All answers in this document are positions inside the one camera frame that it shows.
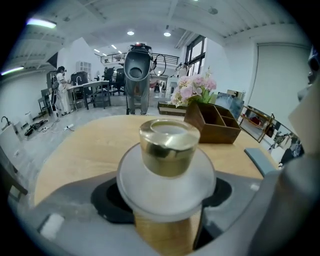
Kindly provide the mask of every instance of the round wooden table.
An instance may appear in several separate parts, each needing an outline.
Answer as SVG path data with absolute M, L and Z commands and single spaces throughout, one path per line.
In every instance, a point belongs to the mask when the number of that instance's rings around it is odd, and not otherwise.
M 140 125 L 153 119 L 174 117 L 116 115 L 77 128 L 43 165 L 36 182 L 35 205 L 63 185 L 116 171 L 126 151 L 140 141 Z M 233 144 L 199 144 L 198 147 L 221 172 L 262 179 L 245 148 L 260 148 L 277 169 L 270 154 L 244 131 Z M 192 251 L 200 212 L 170 223 L 154 223 L 136 213 L 134 216 L 137 232 L 162 255 L 185 255 Z

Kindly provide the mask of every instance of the sink faucet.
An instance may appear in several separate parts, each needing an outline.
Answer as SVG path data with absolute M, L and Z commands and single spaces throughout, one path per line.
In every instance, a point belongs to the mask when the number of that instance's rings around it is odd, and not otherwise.
M 2 118 L 1 118 L 1 123 L 2 123 L 2 119 L 6 119 L 6 123 L 8 124 L 8 126 L 10 125 L 10 122 L 9 122 L 9 120 L 8 120 L 8 118 L 6 117 L 6 116 L 3 116 Z
M 76 83 L 78 83 L 78 78 L 80 78 L 80 81 L 82 82 L 81 76 L 78 75 L 78 76 L 76 77 L 76 79 L 75 79 Z

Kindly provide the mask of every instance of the white countertop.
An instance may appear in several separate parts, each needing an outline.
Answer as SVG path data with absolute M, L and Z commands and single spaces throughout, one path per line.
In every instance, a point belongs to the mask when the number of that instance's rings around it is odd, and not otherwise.
M 109 81 L 91 81 L 91 82 L 71 86 L 70 88 L 68 88 L 68 90 L 76 89 L 76 88 L 80 88 L 80 87 L 94 87 L 94 86 L 99 86 L 99 85 L 107 85 L 108 83 L 109 83 Z

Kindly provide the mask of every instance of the table leg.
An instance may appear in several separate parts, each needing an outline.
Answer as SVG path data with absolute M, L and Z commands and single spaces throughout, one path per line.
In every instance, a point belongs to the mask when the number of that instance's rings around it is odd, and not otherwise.
M 76 111 L 78 111 L 77 97 L 76 97 L 76 94 L 75 94 L 75 88 L 73 88 L 73 99 L 74 99 L 74 107 L 75 107 Z
M 86 106 L 86 110 L 89 110 L 89 106 L 88 106 L 88 102 L 87 102 L 87 96 L 86 96 L 86 92 L 85 92 L 85 88 L 83 88 L 83 100 L 84 100 L 84 105 Z
M 41 115 L 44 116 L 44 113 L 42 112 L 42 107 L 41 107 L 40 102 L 39 102 L 39 107 L 40 107 Z
M 46 100 L 44 100 L 44 104 L 45 104 L 45 107 L 46 107 L 46 110 L 48 110 L 48 114 L 49 114 L 49 117 L 51 116 L 50 115 L 50 109 L 49 109 L 49 106 L 48 106 L 48 103 Z
M 109 101 L 109 106 L 111 107 L 111 100 L 110 100 L 110 85 L 108 84 L 107 86 L 107 90 L 108 90 L 108 101 Z
M 101 87 L 101 96 L 102 96 L 103 109 L 105 110 L 106 106 L 105 106 L 105 95 L 104 95 L 104 87 L 103 86 Z

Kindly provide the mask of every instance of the power strip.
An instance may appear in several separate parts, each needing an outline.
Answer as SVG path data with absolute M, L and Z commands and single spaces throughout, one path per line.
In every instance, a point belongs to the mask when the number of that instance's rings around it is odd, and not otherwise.
M 70 125 L 67 125 L 63 130 L 66 131 L 68 129 L 71 129 L 72 127 L 74 127 L 74 124 L 70 124 Z

